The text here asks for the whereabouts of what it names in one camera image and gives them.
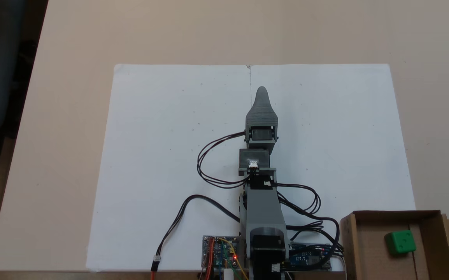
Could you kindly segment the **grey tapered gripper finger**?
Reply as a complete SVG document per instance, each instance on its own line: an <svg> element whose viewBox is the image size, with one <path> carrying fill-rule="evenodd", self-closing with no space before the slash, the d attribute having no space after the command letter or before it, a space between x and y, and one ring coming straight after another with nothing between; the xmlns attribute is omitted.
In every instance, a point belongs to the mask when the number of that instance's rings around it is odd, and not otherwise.
<svg viewBox="0 0 449 280"><path fill-rule="evenodd" d="M278 121L264 86L258 87L254 103L246 115L246 121Z"/></svg>

